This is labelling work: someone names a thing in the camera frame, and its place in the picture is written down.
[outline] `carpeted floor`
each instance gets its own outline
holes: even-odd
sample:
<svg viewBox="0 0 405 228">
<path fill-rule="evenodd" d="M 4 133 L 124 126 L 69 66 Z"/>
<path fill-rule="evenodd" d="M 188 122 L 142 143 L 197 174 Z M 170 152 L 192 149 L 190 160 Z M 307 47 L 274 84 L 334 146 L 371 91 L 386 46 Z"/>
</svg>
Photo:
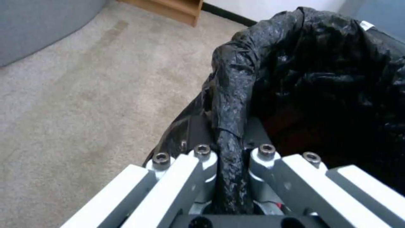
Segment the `carpeted floor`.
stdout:
<svg viewBox="0 0 405 228">
<path fill-rule="evenodd" d="M 0 69 L 0 227 L 63 224 L 141 164 L 243 25 L 196 28 L 112 2 L 79 31 Z"/>
</svg>

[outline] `black baseboard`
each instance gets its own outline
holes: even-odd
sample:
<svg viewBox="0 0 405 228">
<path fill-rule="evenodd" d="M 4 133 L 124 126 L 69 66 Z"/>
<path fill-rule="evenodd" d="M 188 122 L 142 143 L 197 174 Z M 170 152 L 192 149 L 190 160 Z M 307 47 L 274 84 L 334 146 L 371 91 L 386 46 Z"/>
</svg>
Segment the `black baseboard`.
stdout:
<svg viewBox="0 0 405 228">
<path fill-rule="evenodd" d="M 257 23 L 257 22 L 254 21 L 254 20 L 251 20 L 251 19 L 242 17 L 242 16 L 240 16 L 240 15 L 231 13 L 231 12 L 229 12 L 229 11 L 226 11 L 226 10 L 221 9 L 221 8 L 218 8 L 218 7 L 216 7 L 216 6 L 207 4 L 207 3 L 205 3 L 205 2 L 202 4 L 202 8 L 201 8 L 201 9 L 204 10 L 204 11 L 210 12 L 210 13 L 212 13 L 212 14 L 215 14 L 215 15 L 217 15 L 217 16 L 220 16 L 220 17 L 229 19 L 229 20 L 231 20 L 231 21 L 238 22 L 238 23 L 240 23 L 240 24 L 242 24 L 242 25 L 246 25 L 246 26 L 248 26 L 248 27 L 250 27 L 250 26 L 252 26 L 252 25 L 254 25 L 254 24 Z"/>
</svg>

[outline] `white wall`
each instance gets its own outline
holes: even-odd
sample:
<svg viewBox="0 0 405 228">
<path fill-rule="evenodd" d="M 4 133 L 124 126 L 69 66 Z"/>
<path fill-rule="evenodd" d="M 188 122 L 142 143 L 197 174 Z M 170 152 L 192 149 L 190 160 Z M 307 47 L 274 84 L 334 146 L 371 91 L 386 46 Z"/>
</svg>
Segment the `white wall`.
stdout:
<svg viewBox="0 0 405 228">
<path fill-rule="evenodd" d="M 346 0 L 204 0 L 204 2 L 254 21 L 270 19 L 299 6 L 337 12 Z"/>
</svg>

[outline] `gray partition wall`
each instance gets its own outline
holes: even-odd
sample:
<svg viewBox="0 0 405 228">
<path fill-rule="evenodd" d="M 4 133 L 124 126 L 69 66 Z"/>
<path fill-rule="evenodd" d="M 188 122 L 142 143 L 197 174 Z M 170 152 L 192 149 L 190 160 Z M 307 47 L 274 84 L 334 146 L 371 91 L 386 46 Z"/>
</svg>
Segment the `gray partition wall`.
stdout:
<svg viewBox="0 0 405 228">
<path fill-rule="evenodd" d="M 30 55 L 87 24 L 106 0 L 1 0 L 0 66 Z"/>
</svg>

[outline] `white label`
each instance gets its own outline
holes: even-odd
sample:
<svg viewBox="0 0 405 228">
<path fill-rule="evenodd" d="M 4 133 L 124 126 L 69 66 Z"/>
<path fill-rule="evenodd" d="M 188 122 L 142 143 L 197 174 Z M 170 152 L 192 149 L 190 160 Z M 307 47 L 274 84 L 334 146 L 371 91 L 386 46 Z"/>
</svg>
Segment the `white label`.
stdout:
<svg viewBox="0 0 405 228">
<path fill-rule="evenodd" d="M 367 31 L 368 29 L 370 29 L 371 27 L 374 27 L 374 25 L 372 23 L 369 23 L 367 21 L 362 21 L 360 23 L 360 26 L 364 29 L 364 31 Z"/>
</svg>

